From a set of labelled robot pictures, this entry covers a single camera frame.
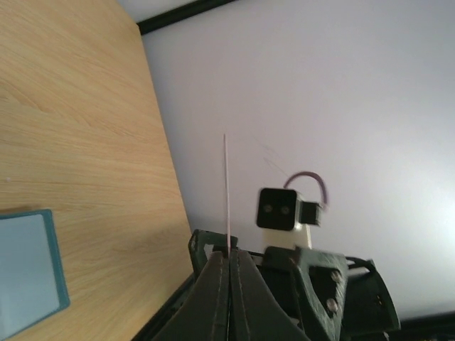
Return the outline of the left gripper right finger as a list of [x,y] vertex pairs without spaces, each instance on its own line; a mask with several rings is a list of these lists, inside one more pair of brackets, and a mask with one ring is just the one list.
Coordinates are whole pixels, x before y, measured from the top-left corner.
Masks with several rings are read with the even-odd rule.
[[229,340],[307,340],[274,299],[247,251],[230,253]]

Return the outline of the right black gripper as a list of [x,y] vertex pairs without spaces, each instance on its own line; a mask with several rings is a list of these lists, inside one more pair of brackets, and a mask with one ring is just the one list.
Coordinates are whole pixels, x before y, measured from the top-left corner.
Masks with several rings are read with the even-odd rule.
[[391,295],[372,261],[267,247],[262,276],[310,340],[389,340],[400,329]]

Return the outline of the teal leather card holder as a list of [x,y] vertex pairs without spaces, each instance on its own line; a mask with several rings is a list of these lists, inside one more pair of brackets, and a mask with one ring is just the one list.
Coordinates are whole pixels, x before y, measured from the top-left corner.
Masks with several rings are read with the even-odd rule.
[[70,306],[49,209],[1,216],[1,339]]

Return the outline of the red card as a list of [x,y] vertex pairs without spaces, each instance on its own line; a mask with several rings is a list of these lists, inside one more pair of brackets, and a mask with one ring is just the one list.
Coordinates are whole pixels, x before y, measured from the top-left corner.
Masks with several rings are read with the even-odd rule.
[[227,235],[227,256],[230,258],[231,252],[231,232],[230,232],[230,191],[229,191],[229,168],[228,168],[228,138],[223,134],[223,158],[224,158],[224,178],[225,178],[225,209],[226,209],[226,235]]

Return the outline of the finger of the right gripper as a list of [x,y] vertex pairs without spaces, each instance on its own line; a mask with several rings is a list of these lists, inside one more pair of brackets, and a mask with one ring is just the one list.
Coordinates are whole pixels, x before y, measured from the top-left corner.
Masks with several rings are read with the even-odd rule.
[[199,277],[213,251],[221,251],[228,256],[228,236],[212,231],[195,229],[188,242],[188,250],[193,267],[193,274]]

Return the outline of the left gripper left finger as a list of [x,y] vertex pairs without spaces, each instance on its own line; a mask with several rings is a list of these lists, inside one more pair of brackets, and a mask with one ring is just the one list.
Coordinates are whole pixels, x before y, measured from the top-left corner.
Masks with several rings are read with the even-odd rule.
[[177,313],[155,340],[225,340],[228,336],[230,271],[228,260],[216,251]]

